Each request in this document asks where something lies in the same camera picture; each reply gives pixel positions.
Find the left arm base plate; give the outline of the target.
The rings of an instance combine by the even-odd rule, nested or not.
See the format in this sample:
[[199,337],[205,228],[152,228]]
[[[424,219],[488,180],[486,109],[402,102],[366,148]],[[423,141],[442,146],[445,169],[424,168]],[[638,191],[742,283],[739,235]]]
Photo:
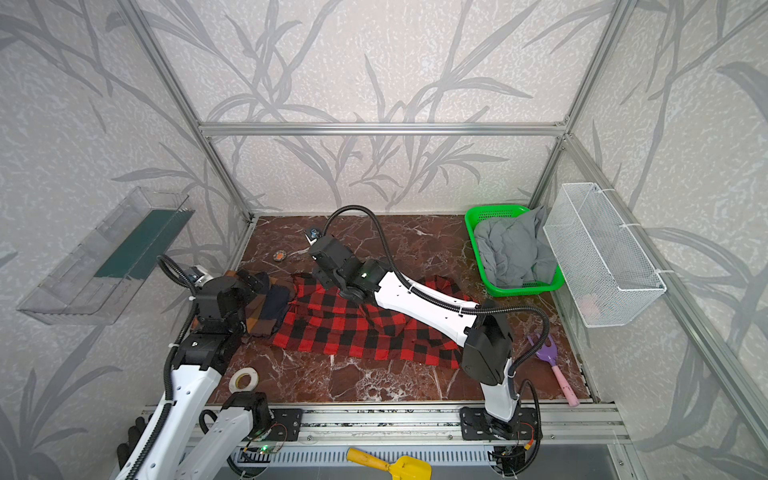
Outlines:
[[266,442],[296,442],[299,438],[304,410],[301,408],[277,408],[271,410],[272,425],[260,437]]

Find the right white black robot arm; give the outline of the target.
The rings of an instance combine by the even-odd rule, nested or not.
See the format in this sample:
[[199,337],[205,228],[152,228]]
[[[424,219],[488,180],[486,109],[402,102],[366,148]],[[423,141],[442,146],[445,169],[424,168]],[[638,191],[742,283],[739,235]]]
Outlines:
[[[362,261],[328,233],[332,222],[348,211],[358,211],[372,221],[384,249],[384,261]],[[361,205],[347,205],[333,212],[322,229],[305,231],[309,255],[315,261],[313,276],[322,286],[336,288],[341,298],[369,303],[405,314],[448,337],[460,347],[460,368],[481,384],[485,413],[510,423],[518,415],[520,395],[515,391],[518,368],[543,347],[550,332],[549,316],[540,308],[483,307],[475,302],[442,294],[405,276],[394,257],[376,215]],[[519,356],[514,355],[509,313],[531,313],[541,320],[539,339]]]

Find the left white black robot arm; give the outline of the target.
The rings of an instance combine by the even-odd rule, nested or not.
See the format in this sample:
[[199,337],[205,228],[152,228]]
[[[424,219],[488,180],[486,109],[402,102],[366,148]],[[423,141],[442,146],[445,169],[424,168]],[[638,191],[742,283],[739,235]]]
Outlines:
[[184,270],[165,254],[157,263],[167,277],[188,289],[191,306],[169,346],[163,396],[118,476],[212,479],[241,441],[263,434],[272,424],[265,395],[236,392],[196,446],[188,446],[246,332],[246,309],[269,283],[245,270],[219,277],[198,266]]

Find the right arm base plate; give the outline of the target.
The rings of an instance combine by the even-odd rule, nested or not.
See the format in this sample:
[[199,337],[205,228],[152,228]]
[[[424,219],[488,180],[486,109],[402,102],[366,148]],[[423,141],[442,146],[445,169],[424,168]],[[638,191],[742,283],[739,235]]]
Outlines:
[[537,441],[542,438],[539,430],[539,411],[534,407],[518,406],[513,418],[502,421],[492,417],[481,407],[462,407],[459,410],[462,439],[465,441]]

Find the red black plaid shirt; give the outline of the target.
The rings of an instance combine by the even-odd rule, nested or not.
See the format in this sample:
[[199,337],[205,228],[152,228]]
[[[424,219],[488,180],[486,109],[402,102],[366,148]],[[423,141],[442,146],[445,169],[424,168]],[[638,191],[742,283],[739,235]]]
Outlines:
[[308,273],[292,276],[295,298],[271,344],[284,350],[370,360],[413,361],[457,370],[461,349],[405,314],[341,298]]

